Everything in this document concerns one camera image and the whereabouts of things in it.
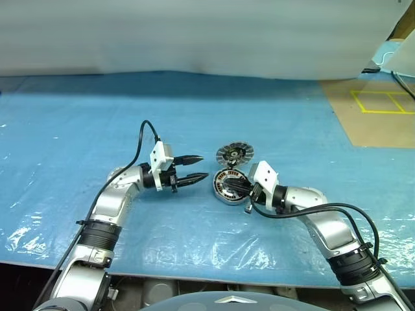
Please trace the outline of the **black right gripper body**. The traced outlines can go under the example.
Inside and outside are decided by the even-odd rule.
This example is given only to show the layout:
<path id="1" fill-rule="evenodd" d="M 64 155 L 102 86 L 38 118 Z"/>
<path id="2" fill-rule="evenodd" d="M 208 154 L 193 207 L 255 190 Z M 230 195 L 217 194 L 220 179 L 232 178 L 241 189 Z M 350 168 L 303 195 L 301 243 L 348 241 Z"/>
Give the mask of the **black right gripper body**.
<path id="1" fill-rule="evenodd" d="M 257 204 L 265 205 L 265 193 L 259 183 L 252 184 L 249 181 L 245 181 L 243 183 L 243 192 L 247 200 L 246 207 L 244 208 L 245 213 L 250 214 Z"/>

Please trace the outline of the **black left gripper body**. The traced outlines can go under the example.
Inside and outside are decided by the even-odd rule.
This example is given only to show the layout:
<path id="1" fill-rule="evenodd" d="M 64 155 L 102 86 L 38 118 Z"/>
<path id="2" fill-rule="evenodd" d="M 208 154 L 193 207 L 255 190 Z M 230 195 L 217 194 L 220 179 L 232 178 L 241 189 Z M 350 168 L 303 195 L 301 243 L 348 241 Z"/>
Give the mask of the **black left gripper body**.
<path id="1" fill-rule="evenodd" d="M 176 165 L 182 164 L 181 157 L 175 157 L 167 170 L 162 170 L 160 174 L 161 184 L 164 187 L 170 187 L 172 192 L 178 191 L 179 178 L 177 177 Z"/>

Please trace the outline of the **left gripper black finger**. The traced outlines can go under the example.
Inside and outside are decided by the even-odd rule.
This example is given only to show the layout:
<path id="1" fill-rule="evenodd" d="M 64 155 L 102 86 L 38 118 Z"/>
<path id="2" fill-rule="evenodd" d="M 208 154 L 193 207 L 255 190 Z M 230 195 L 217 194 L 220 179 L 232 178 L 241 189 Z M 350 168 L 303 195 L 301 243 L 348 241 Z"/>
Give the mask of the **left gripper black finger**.
<path id="1" fill-rule="evenodd" d="M 186 175 L 186 177 L 179 178 L 179 187 L 186 187 L 202 181 L 208 177 L 208 173 L 197 172 Z"/>
<path id="2" fill-rule="evenodd" d="M 183 166 L 193 165 L 202 160 L 204 160 L 204 158 L 199 155 L 182 155 L 179 157 L 179 165 L 183 165 Z"/>

